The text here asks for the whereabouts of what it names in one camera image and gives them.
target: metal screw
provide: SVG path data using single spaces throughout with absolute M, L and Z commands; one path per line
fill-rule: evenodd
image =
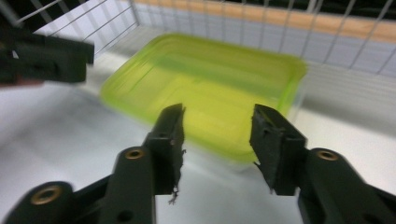
M 144 152 L 141 149 L 131 149 L 125 153 L 125 158 L 128 160 L 136 160 L 143 157 Z
M 35 205 L 50 203 L 61 195 L 62 189 L 57 185 L 46 187 L 33 195 L 31 203 Z
M 317 152 L 318 157 L 326 161 L 336 161 L 338 160 L 338 156 L 330 151 L 319 151 Z

